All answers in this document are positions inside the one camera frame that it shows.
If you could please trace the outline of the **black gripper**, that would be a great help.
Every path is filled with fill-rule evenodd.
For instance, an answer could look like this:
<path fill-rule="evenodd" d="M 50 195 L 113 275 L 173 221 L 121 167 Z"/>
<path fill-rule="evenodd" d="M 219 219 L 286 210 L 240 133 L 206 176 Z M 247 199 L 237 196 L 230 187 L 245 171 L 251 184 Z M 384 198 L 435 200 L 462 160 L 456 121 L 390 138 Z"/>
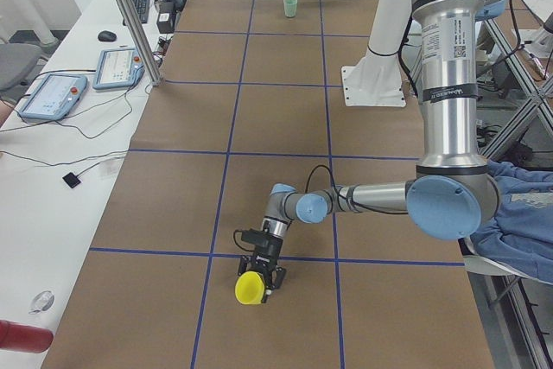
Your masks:
<path fill-rule="evenodd" d="M 277 262 L 283 245 L 283 240 L 270 233 L 268 234 L 268 246 L 265 248 L 254 247 L 250 256 L 242 255 L 239 259 L 237 275 L 240 277 L 248 270 L 254 270 L 262 275 L 264 281 L 264 294 L 261 303 L 266 303 L 269 296 L 280 289 L 287 270 L 280 267 Z"/>

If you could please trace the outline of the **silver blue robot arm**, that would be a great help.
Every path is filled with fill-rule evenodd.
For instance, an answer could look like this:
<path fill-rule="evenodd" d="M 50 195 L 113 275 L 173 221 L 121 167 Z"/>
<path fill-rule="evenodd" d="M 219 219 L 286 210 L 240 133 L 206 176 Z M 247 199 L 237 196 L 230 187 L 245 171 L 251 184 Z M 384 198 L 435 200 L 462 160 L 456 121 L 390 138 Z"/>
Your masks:
<path fill-rule="evenodd" d="M 235 296 L 264 303 L 278 289 L 278 264 L 290 224 L 312 224 L 341 212 L 408 214 L 428 235 L 464 239 L 499 207 L 499 190 L 479 154 L 476 138 L 475 24 L 500 15 L 507 0 L 411 0 L 422 28 L 424 154 L 412 181 L 340 186 L 315 192 L 276 184 L 262 225 L 240 233 L 252 252 L 240 259 Z"/>

